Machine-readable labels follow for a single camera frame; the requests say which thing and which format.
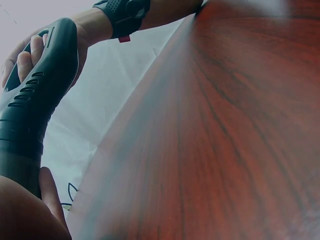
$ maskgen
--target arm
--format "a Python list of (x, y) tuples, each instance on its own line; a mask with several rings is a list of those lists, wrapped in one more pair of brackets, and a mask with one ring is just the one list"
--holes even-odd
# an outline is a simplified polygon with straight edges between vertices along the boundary
[[(150, 11), (142, 21), (141, 30), (169, 24), (194, 13), (203, 0), (151, 0)], [(98, 8), (92, 8), (72, 17), (88, 35), (89, 45), (110, 39), (111, 24)]]
[[(203, 0), (151, 0), (150, 11), (142, 21), (141, 30), (162, 26), (194, 13)], [(71, 18), (77, 25), (79, 69), (74, 83), (82, 72), (88, 47), (111, 38), (113, 29), (108, 17), (98, 8), (91, 8)], [(18, 76), (21, 82), (41, 58), (44, 50), (41, 37), (35, 35), (39, 29), (23, 40), (2, 65), (0, 82), (5, 86), (9, 74), (18, 63)], [(31, 40), (31, 54), (23, 51)]]

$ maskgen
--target hand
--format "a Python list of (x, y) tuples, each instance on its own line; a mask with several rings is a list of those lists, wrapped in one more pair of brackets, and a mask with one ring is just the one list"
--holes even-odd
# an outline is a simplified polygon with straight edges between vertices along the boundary
[[(75, 80), (72, 83), (74, 85), (78, 80), (82, 69), (85, 65), (88, 52), (88, 35), (87, 32), (80, 25), (77, 26), (77, 45), (78, 45), (78, 56), (79, 56), (79, 67), (76, 74)], [(4, 64), (1, 67), (2, 72), (2, 87), (6, 85), (6, 82), (9, 78), (15, 63), (17, 62), (18, 66), (18, 76), (20, 82), (22, 83), (30, 71), (36, 66), (39, 62), (42, 53), (44, 51), (44, 45), (46, 44), (47, 34), (43, 37), (35, 35), (39, 30), (32, 33), (25, 40), (23, 40), (15, 50), (9, 55), (9, 57), (4, 61)], [(30, 42), (31, 53), (23, 51), (26, 45)]]
[(70, 240), (64, 212), (50, 170), (41, 168), (42, 200), (0, 176), (0, 239)]

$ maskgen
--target black wrist strap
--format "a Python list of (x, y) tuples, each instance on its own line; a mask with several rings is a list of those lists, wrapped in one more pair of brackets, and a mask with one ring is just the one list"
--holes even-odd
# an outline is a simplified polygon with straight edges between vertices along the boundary
[(109, 18), (113, 39), (129, 36), (136, 32), (142, 19), (150, 10), (150, 0), (102, 0), (94, 8), (101, 9)]

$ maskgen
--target wooden surface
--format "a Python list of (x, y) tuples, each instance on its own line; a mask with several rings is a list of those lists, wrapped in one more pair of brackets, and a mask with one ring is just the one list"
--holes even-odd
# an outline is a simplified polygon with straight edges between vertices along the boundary
[(185, 20), (94, 156), (73, 239), (320, 239), (320, 2), (285, 2)]

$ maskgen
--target white backdrop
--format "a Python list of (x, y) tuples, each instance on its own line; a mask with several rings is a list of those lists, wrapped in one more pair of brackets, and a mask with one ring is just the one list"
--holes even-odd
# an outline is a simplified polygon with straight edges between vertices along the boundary
[[(0, 62), (30, 32), (97, 1), (0, 0)], [(83, 73), (54, 112), (44, 139), (42, 165), (51, 169), (62, 202), (72, 203), (68, 183), (80, 185), (113, 119), (181, 22), (137, 32), (128, 43), (108, 40), (89, 49)]]

